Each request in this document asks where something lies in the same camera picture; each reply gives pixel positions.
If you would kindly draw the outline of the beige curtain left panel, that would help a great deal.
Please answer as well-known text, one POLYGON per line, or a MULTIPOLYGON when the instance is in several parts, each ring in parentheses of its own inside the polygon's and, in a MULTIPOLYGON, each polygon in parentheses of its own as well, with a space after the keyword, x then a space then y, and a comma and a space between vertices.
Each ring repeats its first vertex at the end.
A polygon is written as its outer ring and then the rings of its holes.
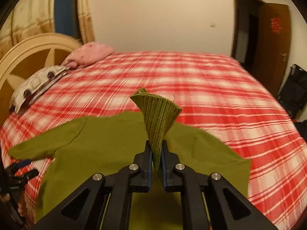
POLYGON ((23 40, 54 33, 55 0, 20 0, 1 28, 1 57, 23 40))

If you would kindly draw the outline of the dark window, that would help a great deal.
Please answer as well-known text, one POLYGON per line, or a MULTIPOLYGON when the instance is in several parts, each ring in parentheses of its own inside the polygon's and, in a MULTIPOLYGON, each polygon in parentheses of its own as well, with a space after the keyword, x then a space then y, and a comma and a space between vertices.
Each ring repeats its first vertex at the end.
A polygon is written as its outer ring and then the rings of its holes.
POLYGON ((80 37, 77 15, 77 0, 55 0, 54 2, 55 32, 80 37))

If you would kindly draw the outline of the black dark object on floor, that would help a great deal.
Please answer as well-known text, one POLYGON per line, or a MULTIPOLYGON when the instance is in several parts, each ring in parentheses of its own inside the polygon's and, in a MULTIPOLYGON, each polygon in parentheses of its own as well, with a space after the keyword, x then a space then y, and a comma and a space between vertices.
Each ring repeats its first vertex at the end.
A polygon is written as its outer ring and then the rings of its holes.
POLYGON ((295 122, 294 126, 296 127, 300 136, 304 138, 305 142, 307 142, 307 120, 304 120, 303 122, 295 122))

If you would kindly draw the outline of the cream wooden headboard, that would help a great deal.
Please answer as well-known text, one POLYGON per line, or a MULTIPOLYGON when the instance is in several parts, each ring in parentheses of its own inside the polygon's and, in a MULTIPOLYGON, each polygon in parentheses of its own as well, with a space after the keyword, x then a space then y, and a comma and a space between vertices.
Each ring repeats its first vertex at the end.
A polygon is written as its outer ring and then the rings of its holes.
POLYGON ((13 92, 36 71, 60 65, 82 43, 60 33, 43 33, 29 37, 1 58, 1 125, 10 115, 13 92))

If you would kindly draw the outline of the red white plaid bedspread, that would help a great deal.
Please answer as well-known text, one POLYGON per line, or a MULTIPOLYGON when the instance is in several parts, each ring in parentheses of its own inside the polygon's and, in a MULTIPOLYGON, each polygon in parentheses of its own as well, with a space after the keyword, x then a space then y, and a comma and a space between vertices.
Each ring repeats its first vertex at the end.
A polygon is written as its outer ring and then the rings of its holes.
POLYGON ((176 52, 115 53, 66 75, 22 116, 1 128, 8 150, 74 118, 136 111, 140 88, 181 107, 178 122, 216 136, 251 159, 249 200, 279 229, 291 229, 306 208, 306 142, 272 95, 234 59, 176 52))

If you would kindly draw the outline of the red door decoration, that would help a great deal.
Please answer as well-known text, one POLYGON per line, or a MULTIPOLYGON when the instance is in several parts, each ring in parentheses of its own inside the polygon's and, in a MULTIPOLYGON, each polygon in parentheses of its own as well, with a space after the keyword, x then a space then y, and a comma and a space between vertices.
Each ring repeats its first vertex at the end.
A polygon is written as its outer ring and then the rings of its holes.
POLYGON ((280 18, 271 18, 270 27, 273 33, 280 34, 283 27, 281 26, 280 18))

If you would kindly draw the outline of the black backpack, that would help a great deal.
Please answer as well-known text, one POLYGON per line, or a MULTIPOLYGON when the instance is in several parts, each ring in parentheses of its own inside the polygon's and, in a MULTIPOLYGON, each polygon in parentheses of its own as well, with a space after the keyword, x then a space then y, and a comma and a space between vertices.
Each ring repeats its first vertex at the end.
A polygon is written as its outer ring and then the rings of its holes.
POLYGON ((277 101, 291 119, 303 110, 306 104, 306 71, 294 64, 290 68, 287 80, 277 96, 277 101))

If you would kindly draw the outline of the white patterned pillow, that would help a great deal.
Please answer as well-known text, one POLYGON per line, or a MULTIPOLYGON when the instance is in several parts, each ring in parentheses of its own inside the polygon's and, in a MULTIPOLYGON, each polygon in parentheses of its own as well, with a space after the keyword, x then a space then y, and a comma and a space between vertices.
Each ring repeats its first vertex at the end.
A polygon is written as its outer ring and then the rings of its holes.
POLYGON ((21 79, 21 84, 14 88, 10 98, 9 110, 18 114, 25 106, 32 105, 52 85, 68 74, 68 70, 67 67, 52 65, 38 70, 27 80, 21 79))

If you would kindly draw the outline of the brown wooden door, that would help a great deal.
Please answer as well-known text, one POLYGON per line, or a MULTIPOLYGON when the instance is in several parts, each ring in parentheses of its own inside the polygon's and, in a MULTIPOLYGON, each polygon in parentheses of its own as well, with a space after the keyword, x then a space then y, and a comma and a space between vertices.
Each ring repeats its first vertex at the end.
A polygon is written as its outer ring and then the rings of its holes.
POLYGON ((288 64, 291 45, 291 17, 287 5, 265 3, 259 9, 259 26, 256 54, 250 74, 256 78, 273 97, 282 84, 288 64), (280 18, 283 27, 280 34, 273 33, 271 18, 280 18), (283 61, 280 53, 286 53, 283 61))

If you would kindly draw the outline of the green knit sweater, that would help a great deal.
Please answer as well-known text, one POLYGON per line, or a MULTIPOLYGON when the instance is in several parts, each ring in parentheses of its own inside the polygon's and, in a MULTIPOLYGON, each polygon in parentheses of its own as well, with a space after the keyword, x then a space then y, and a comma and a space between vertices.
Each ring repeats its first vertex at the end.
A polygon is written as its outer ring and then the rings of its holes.
POLYGON ((36 201, 35 219, 42 219, 55 206, 95 173, 109 175, 129 165, 146 142, 153 146, 153 167, 166 140, 171 152, 196 172, 220 173, 244 196, 248 194, 250 160, 240 157, 225 143, 197 128, 180 124, 180 108, 172 101, 145 89, 132 99, 139 112, 113 116, 83 116, 45 131, 8 154, 15 159, 54 161, 45 172, 36 201))

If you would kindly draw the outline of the beige curtain right panel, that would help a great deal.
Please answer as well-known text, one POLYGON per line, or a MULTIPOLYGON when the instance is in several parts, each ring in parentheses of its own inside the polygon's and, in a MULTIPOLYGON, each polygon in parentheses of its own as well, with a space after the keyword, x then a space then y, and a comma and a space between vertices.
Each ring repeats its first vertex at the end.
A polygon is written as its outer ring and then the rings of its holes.
POLYGON ((82 42, 84 44, 94 42, 95 35, 89 0, 77 0, 77 13, 82 42))

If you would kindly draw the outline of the pink pillow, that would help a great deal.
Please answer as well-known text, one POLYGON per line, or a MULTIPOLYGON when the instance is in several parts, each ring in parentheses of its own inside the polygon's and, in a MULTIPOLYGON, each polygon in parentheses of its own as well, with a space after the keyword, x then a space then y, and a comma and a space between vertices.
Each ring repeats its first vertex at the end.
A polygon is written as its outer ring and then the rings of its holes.
POLYGON ((115 51, 110 46, 98 42, 90 42, 70 53, 61 66, 69 69, 84 68, 104 60, 113 53, 115 51))

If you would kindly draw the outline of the beige curtain panel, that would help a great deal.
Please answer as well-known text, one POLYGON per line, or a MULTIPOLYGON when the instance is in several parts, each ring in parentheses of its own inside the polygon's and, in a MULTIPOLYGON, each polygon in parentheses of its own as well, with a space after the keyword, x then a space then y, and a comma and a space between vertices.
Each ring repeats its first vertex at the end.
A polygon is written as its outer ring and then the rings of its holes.
POLYGON ((1 57, 23 40, 54 33, 55 0, 20 0, 1 28, 1 57))
POLYGON ((77 0, 77 13, 82 42, 84 44, 94 42, 95 35, 89 0, 77 0))

